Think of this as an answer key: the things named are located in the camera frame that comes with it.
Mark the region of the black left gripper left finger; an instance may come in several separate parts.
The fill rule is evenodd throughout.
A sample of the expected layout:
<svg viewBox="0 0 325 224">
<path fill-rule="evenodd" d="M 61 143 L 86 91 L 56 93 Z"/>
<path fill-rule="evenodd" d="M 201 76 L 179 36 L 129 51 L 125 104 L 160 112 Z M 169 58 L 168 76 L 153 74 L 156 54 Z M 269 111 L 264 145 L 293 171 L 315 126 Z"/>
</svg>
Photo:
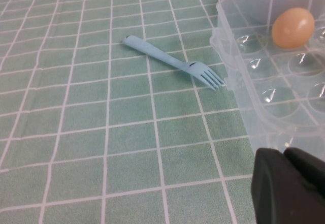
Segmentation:
<svg viewBox="0 0 325 224">
<path fill-rule="evenodd" d="M 256 151 L 251 196 L 257 223 L 324 223 L 324 197 L 284 152 L 271 148 Z"/>
</svg>

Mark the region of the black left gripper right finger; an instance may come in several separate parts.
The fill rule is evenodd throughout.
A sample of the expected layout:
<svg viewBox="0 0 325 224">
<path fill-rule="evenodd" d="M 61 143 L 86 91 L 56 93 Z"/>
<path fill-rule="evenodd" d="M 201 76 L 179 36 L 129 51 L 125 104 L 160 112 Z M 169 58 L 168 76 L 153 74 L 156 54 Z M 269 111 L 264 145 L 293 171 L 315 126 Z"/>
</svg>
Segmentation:
<svg viewBox="0 0 325 224">
<path fill-rule="evenodd" d="M 284 155 L 303 178 L 312 184 L 317 189 L 317 192 L 324 197 L 324 162 L 294 147 L 287 148 Z"/>
</svg>

